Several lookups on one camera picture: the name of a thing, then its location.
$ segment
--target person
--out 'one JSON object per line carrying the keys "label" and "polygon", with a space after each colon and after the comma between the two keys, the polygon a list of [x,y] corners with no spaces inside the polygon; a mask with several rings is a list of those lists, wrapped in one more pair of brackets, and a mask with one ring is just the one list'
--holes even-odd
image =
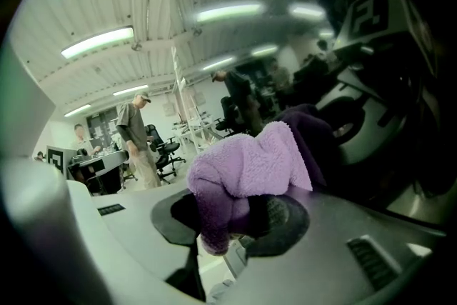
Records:
{"label": "person", "polygon": [[275,91],[289,93],[292,90],[291,76],[287,68],[279,66],[278,60],[273,59],[271,62],[271,80]]}
{"label": "person", "polygon": [[39,151],[38,154],[35,156],[35,160],[36,161],[44,161],[43,159],[44,159],[43,152]]}
{"label": "person", "polygon": [[253,97],[249,80],[236,71],[219,70],[211,73],[212,81],[224,82],[232,101],[248,126],[251,134],[257,136],[263,128],[262,118],[258,112],[259,104]]}
{"label": "person", "polygon": [[308,56],[301,62],[301,66],[306,66],[307,64],[309,64],[313,57],[313,54],[308,54]]}
{"label": "person", "polygon": [[87,151],[87,155],[89,156],[94,155],[96,152],[101,150],[100,146],[95,146],[95,148],[92,148],[91,142],[86,139],[86,132],[83,125],[74,125],[74,133],[76,135],[76,141],[72,146],[74,150],[85,149]]}
{"label": "person", "polygon": [[161,185],[154,158],[148,147],[148,137],[140,113],[140,109],[150,102],[146,92],[137,93],[132,102],[122,105],[116,123],[116,129],[122,138],[123,149],[129,151],[130,162],[143,179],[146,189]]}
{"label": "person", "polygon": [[317,41],[317,47],[322,51],[318,57],[327,64],[332,64],[337,61],[336,55],[332,50],[328,49],[328,42],[325,39]]}

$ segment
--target khaki pants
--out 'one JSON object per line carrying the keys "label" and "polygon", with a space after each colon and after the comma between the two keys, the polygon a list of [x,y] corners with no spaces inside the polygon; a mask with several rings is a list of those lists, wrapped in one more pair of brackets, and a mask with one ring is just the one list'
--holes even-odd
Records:
{"label": "khaki pants", "polygon": [[140,179],[143,179],[144,188],[156,188],[161,186],[157,175],[157,167],[149,150],[140,151],[138,156],[130,155],[130,162],[135,166]]}

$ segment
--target baseball cap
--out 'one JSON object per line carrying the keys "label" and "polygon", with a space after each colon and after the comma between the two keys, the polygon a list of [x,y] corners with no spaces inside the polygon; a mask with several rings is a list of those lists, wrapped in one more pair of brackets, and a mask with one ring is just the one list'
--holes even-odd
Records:
{"label": "baseball cap", "polygon": [[144,99],[145,101],[151,103],[151,100],[149,99],[149,96],[145,91],[141,91],[141,92],[135,94],[135,96],[141,96],[142,99]]}

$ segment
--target ceiling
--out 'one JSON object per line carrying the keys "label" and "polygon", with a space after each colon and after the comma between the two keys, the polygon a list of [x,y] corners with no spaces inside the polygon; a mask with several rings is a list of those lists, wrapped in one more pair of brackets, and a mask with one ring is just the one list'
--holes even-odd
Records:
{"label": "ceiling", "polygon": [[[217,56],[280,44],[314,26],[287,14],[289,4],[314,0],[256,0],[267,5],[262,16],[195,22],[200,9],[230,1],[243,0],[24,0],[9,37],[44,92],[70,111],[87,103],[112,104],[113,92],[141,84],[153,92],[172,88],[172,46],[191,77]],[[68,60],[61,55],[71,44],[122,26],[133,26],[134,41]]]}

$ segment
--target purple towel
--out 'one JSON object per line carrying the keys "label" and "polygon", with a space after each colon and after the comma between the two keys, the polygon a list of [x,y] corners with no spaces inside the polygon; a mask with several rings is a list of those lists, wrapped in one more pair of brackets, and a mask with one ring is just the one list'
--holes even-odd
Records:
{"label": "purple towel", "polygon": [[326,186],[336,170],[336,140],[330,125],[319,119],[317,108],[301,104],[288,108],[275,120],[291,128],[311,183]]}
{"label": "purple towel", "polygon": [[312,190],[308,171],[287,124],[271,122],[252,137],[238,134],[196,156],[187,174],[201,219],[205,250],[222,255],[229,234],[246,234],[247,197],[284,194],[289,184]]}

